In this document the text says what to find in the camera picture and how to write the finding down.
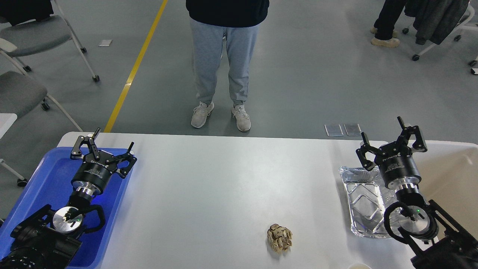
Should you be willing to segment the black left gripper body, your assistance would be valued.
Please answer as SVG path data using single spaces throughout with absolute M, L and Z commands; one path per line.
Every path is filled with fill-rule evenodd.
M 100 150 L 99 155 L 89 153 L 82 155 L 80 150 L 73 149 L 71 159 L 82 158 L 82 165 L 77 170 L 71 184 L 74 191 L 83 192 L 89 196 L 101 195 L 109 180 L 122 161 L 120 155 L 112 155 Z

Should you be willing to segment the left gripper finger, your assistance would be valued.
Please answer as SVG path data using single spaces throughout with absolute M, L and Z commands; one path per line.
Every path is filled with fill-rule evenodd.
M 113 155 L 109 157 L 109 172 L 110 174 L 118 174 L 121 178 L 125 178 L 130 170 L 135 165 L 137 158 L 131 152 L 134 142 L 130 143 L 130 146 L 127 148 L 126 153 L 120 155 Z M 124 167 L 118 167 L 121 163 L 127 163 Z
M 100 133 L 101 128 L 97 128 L 96 131 L 91 136 L 79 136 L 71 150 L 71 159 L 83 158 L 82 151 L 80 150 L 82 145 L 86 145 L 89 149 L 89 153 L 93 154 L 94 160 L 100 160 L 100 151 L 98 150 L 95 139 Z

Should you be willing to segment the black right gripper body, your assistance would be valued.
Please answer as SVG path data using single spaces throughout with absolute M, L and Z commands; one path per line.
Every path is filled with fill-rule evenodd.
M 401 185 L 418 186 L 422 177 L 413 159 L 415 149 L 408 142 L 391 142 L 375 151 L 374 162 L 379 167 L 386 188 L 398 190 Z

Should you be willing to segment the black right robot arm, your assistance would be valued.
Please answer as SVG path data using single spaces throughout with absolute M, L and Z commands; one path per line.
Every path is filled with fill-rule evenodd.
M 362 167 L 378 167 L 384 186 L 394 191 L 396 202 L 384 212 L 384 227 L 396 241 L 408 245 L 416 269 L 476 269 L 477 240 L 434 200 L 420 192 L 422 180 L 413 154 L 428 150 L 418 126 L 401 126 L 398 138 L 375 148 L 362 132 L 356 150 Z

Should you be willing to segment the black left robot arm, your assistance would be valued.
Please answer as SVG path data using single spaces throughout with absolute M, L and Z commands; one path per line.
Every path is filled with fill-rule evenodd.
M 137 157 L 98 148 L 99 130 L 48 152 L 1 225 L 2 269 L 94 269 Z

